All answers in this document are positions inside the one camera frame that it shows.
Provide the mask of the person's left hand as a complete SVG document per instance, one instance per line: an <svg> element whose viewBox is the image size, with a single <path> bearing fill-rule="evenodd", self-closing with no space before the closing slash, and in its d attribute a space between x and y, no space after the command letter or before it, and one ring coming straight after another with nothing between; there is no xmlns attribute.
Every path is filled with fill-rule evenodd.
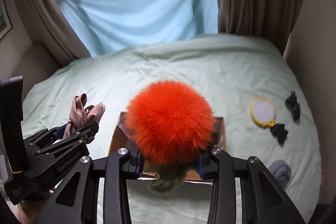
<svg viewBox="0 0 336 224"><path fill-rule="evenodd" d="M18 205L19 221L22 224L31 224L40 213L43 206L46 204L49 197L53 194L55 188L52 188L48 193L37 193L29 196Z"/></svg>

